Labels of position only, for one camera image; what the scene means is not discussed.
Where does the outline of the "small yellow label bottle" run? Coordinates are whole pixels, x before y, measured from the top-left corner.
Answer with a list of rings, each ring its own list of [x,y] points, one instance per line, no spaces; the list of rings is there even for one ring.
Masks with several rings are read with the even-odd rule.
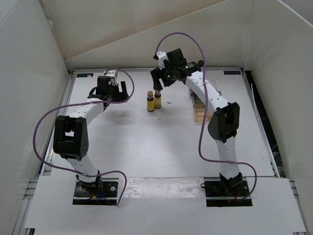
[[[155,109],[154,94],[152,91],[147,92],[147,111],[153,112]]]
[[[161,108],[161,106],[162,106],[162,99],[161,99],[161,93],[160,93],[160,91],[155,90],[154,97],[155,97],[155,108],[156,108],[156,109]]]

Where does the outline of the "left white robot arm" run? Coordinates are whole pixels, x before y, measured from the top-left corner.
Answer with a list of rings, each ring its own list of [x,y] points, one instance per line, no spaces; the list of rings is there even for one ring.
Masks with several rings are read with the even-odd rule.
[[[122,102],[128,98],[126,83],[117,82],[117,71],[111,70],[97,78],[85,105],[67,116],[58,116],[55,120],[53,151],[71,164],[77,179],[86,183],[86,191],[97,196],[102,192],[99,171],[88,157],[88,125],[108,107],[108,102]]]

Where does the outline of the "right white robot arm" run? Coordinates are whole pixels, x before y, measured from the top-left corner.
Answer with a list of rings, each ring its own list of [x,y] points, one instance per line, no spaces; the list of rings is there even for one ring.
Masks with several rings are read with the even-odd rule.
[[[154,55],[158,67],[151,71],[154,90],[161,91],[176,81],[181,81],[198,98],[207,103],[207,110],[211,115],[208,132],[216,141],[220,161],[220,191],[230,196],[242,182],[242,174],[237,161],[235,150],[235,137],[239,128],[240,107],[238,103],[228,102],[221,94],[203,77],[202,60],[188,63],[181,49],[171,52],[159,51]]]

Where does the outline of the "tall red label sauce bottle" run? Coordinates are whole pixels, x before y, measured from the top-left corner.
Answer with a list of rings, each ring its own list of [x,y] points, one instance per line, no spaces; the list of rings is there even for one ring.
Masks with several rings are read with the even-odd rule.
[[[202,68],[202,67],[204,66],[204,61],[203,61],[203,60],[199,60],[199,61],[198,61],[198,66],[199,66],[200,68]],[[192,97],[194,96],[194,92],[193,92],[192,89],[189,89],[188,95],[189,95],[190,98],[192,98]]]

